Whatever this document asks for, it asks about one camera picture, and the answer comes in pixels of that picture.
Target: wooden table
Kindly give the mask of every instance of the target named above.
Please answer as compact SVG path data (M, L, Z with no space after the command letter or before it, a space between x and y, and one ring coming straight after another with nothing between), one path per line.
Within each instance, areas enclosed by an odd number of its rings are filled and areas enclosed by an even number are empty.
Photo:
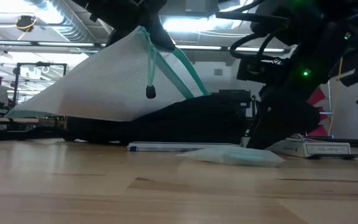
M358 160L224 166L114 145L0 142L3 223L358 223Z

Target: ductwork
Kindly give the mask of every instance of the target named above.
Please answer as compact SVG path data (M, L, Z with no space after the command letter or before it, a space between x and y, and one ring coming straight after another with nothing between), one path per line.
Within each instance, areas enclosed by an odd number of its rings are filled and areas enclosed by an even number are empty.
M25 2L35 5L39 10L48 11L54 7L62 16L63 21L59 25L69 27L54 28L70 42L97 42L96 38L85 27L75 13L70 9L64 0L24 0Z

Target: white mesh bag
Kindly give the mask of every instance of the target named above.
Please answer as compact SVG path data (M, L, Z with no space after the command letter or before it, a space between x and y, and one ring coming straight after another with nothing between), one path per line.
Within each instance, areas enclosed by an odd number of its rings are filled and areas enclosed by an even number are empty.
M146 87L156 97L148 99ZM132 121L172 103L207 95L185 54L163 52L138 27L101 50L6 116L54 114L110 121Z

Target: metal frame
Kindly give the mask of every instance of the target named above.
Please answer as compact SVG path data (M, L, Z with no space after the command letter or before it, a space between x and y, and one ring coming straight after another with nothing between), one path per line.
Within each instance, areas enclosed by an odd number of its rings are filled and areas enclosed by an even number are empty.
M13 92L13 104L14 106L17 104L18 94L17 88L19 86L19 76L20 76L20 69L23 65L35 65L36 67L49 67L51 65L60 65L63 66L63 76L67 73L68 65L66 63L45 63L45 62L37 62L37 63L17 63L16 65L16 73L15 73L15 87Z

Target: black bag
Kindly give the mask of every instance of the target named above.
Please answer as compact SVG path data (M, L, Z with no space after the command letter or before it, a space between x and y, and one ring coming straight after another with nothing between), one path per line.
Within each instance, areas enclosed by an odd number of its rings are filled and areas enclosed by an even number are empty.
M95 143L120 141L213 142L239 144L248 128L240 104L210 95L174 103L130 122L68 119L69 139Z

